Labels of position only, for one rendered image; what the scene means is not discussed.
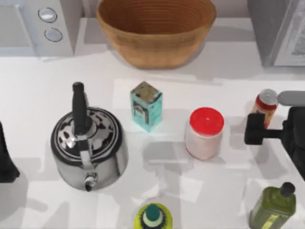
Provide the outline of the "green bottle with black cap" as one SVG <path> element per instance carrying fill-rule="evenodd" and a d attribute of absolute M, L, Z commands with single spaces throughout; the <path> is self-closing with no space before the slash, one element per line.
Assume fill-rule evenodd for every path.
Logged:
<path fill-rule="evenodd" d="M 295 186 L 291 182 L 284 182 L 280 187 L 266 187 L 250 212 L 249 227 L 281 229 L 295 212 Z"/>

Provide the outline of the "red and white can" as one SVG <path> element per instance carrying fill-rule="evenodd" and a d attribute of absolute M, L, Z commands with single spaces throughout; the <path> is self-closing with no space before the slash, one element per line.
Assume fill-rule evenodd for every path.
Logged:
<path fill-rule="evenodd" d="M 256 97 L 251 113 L 264 114 L 264 127 L 268 128 L 278 107 L 278 94 L 272 89 L 262 90 Z"/>

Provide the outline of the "round microwave knob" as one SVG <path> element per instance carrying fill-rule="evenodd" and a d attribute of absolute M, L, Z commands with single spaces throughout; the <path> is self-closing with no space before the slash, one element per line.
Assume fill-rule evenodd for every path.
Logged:
<path fill-rule="evenodd" d="M 63 34 L 56 28 L 48 28 L 44 31 L 45 38 L 50 42 L 60 42 L 63 39 Z"/>
<path fill-rule="evenodd" d="M 52 8 L 39 9 L 38 17 L 45 23 L 54 23 L 57 20 L 57 13 Z"/>

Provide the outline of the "teal carton box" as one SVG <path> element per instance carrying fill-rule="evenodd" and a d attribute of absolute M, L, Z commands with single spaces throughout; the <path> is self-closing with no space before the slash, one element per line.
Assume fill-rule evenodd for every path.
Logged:
<path fill-rule="evenodd" d="M 147 132 L 151 132 L 161 121 L 163 94 L 142 81 L 130 91 L 132 120 Z"/>

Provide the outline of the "yellow bottle with teal cap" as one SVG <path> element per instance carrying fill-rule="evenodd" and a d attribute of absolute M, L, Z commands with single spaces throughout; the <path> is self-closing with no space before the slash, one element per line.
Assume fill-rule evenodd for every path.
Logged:
<path fill-rule="evenodd" d="M 173 217 L 165 205 L 149 203 L 137 212 L 133 229 L 173 229 Z"/>

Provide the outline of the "shiny metal kettle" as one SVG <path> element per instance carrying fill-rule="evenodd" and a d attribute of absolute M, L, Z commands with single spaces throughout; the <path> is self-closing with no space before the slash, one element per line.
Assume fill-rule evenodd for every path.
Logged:
<path fill-rule="evenodd" d="M 123 127 L 111 112 L 90 107 L 84 84 L 72 85 L 72 111 L 65 114 L 51 134 L 57 170 L 70 186 L 96 191 L 116 182 L 128 164 Z"/>

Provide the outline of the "pale microwave oven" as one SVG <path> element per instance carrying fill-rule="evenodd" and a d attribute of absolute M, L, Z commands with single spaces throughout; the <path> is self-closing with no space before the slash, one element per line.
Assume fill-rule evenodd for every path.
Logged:
<path fill-rule="evenodd" d="M 54 23 L 38 17 L 44 8 L 56 11 Z M 73 56 L 82 14 L 82 0 L 0 0 L 0 56 Z M 48 41 L 44 36 L 48 28 L 60 30 L 63 39 Z"/>

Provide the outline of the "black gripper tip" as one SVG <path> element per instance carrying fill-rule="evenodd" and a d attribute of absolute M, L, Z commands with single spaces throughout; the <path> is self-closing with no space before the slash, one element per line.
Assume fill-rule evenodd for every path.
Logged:
<path fill-rule="evenodd" d="M 0 122 L 0 183 L 13 183 L 19 176 L 20 172 L 9 155 L 3 126 Z"/>

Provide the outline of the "brown woven basket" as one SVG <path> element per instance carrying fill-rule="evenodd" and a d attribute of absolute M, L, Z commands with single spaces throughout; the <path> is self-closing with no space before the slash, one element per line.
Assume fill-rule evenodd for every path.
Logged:
<path fill-rule="evenodd" d="M 129 64 L 144 69 L 184 65 L 216 19 L 211 0 L 101 0 L 96 18 Z"/>

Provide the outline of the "white jar with red lid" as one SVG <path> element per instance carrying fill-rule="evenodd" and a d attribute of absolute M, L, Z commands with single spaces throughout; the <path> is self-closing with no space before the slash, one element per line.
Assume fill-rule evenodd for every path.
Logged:
<path fill-rule="evenodd" d="M 211 107 L 199 107 L 189 117 L 185 130 L 185 147 L 198 160 L 215 156 L 220 149 L 224 117 Z"/>

